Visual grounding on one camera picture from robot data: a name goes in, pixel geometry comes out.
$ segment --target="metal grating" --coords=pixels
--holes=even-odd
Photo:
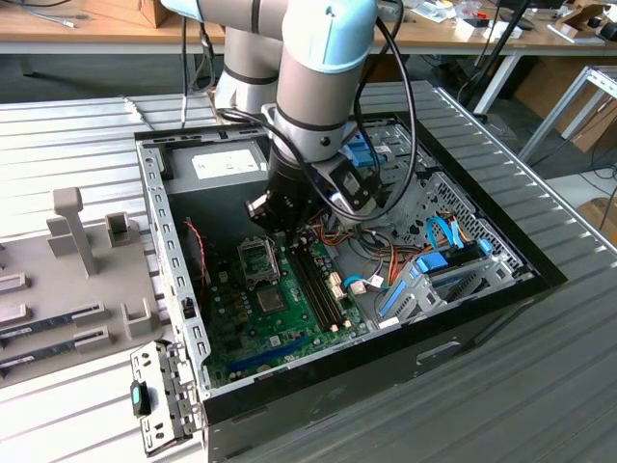
[[[428,219],[438,212],[453,212],[463,233],[472,239],[488,239],[494,247],[494,254],[505,254],[507,265],[516,270],[523,265],[521,259],[505,245],[503,239],[484,219],[476,218],[476,210],[445,175],[436,173],[424,182],[410,187],[401,206],[390,213],[393,223],[393,235],[405,244],[423,248],[429,243],[427,233],[422,233]],[[436,239],[445,238],[442,229],[434,225],[433,233]]]

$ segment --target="black connector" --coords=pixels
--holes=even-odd
[[[146,383],[140,383],[137,380],[131,383],[131,403],[135,417],[139,418],[150,414],[152,410]]]

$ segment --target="metal bracket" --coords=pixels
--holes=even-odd
[[[148,457],[193,437],[203,423],[195,400],[194,382],[180,380],[177,344],[153,341],[131,354],[133,379],[144,386],[149,413],[141,417],[144,450]],[[131,392],[133,403],[139,398]]]

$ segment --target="motherboard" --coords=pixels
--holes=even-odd
[[[276,239],[247,239],[238,256],[209,262],[208,274],[204,317],[213,387],[368,333],[319,241],[286,249]]]

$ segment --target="ram slot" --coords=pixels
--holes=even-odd
[[[287,252],[287,259],[296,274],[302,292],[307,297],[317,318],[321,331],[330,331],[343,322],[335,299],[323,281],[312,255],[307,248],[297,248]]]

